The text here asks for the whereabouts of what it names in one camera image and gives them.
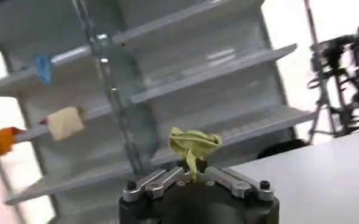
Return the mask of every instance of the black screw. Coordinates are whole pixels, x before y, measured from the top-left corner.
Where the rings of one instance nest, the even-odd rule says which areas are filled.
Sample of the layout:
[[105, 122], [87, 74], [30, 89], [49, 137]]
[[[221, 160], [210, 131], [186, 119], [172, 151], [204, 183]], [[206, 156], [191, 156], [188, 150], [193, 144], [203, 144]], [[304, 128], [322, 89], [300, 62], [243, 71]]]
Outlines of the black screw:
[[270, 190], [270, 182], [268, 182], [267, 180], [262, 180], [260, 182], [260, 189], [262, 190]]
[[126, 188], [127, 188], [128, 190], [132, 191], [132, 190], [135, 190], [136, 187], [137, 187], [136, 182], [134, 182], [134, 181], [128, 181], [128, 184], [127, 184], [127, 187], [126, 187]]

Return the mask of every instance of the red object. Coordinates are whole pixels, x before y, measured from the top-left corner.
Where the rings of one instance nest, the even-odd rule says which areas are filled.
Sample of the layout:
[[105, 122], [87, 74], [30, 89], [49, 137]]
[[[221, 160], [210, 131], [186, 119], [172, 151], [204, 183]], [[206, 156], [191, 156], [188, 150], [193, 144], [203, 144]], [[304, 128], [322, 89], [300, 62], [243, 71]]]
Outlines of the red object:
[[40, 121], [40, 124], [48, 125], [48, 119], [47, 118], [42, 119], [42, 121]]
[[13, 131], [13, 135], [19, 135], [26, 132], [25, 130], [18, 129], [16, 127], [12, 127], [12, 131]]

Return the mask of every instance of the bolt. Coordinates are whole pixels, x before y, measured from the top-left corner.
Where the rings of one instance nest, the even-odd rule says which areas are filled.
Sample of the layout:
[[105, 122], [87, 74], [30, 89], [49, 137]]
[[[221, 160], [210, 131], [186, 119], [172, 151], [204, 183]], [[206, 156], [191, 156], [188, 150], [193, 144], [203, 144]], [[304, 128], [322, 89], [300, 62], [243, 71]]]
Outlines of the bolt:
[[137, 184], [136, 184], [136, 182], [134, 182], [134, 181], [128, 181], [128, 184], [127, 184], [127, 186], [126, 186], [126, 188], [127, 188], [128, 190], [130, 190], [130, 191], [135, 190], [136, 187], [137, 187]]
[[270, 182], [268, 182], [266, 180], [262, 180], [260, 182], [260, 189], [262, 189], [262, 190], [270, 190], [270, 187], [271, 187]]
[[183, 182], [183, 181], [180, 181], [180, 182], [178, 182], [178, 183], [177, 183], [177, 185], [178, 185], [178, 186], [183, 187], [183, 186], [185, 186], [185, 185], [186, 185], [186, 183], [185, 183], [185, 182]]
[[208, 181], [208, 182], [206, 182], [206, 185], [212, 187], [212, 186], [215, 185], [215, 182], [214, 181]]

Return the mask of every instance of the yellow cloth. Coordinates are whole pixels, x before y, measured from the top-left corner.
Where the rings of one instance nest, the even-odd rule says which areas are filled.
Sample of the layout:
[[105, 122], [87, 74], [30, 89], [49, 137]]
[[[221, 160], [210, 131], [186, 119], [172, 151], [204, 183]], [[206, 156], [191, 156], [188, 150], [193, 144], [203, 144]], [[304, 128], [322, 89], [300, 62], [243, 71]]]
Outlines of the yellow cloth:
[[11, 152], [12, 146], [15, 143], [15, 136], [23, 131], [15, 127], [0, 129], [0, 156]]
[[190, 168], [191, 178], [197, 181], [196, 158], [204, 158], [215, 151], [221, 145], [221, 138], [217, 135], [206, 135], [201, 131], [183, 132], [177, 127], [171, 129], [169, 146], [179, 156], [186, 158]]
[[48, 129], [53, 140], [61, 141], [84, 130], [80, 111], [76, 107], [67, 107], [48, 116]]

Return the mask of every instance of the crumpled fabric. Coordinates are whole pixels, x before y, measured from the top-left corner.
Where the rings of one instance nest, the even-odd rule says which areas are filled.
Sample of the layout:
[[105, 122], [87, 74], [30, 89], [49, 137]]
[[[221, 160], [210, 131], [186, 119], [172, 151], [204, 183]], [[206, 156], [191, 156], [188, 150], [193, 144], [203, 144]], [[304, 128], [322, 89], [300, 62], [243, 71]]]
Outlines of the crumpled fabric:
[[169, 137], [171, 149], [186, 159], [193, 181], [197, 181], [196, 159], [205, 160], [205, 157], [212, 154], [221, 143], [218, 135], [207, 135], [196, 130], [184, 132], [177, 127], [171, 129]]
[[16, 142], [16, 135], [22, 134], [23, 132], [23, 130], [16, 127], [0, 129], [0, 156], [12, 151], [12, 146]]

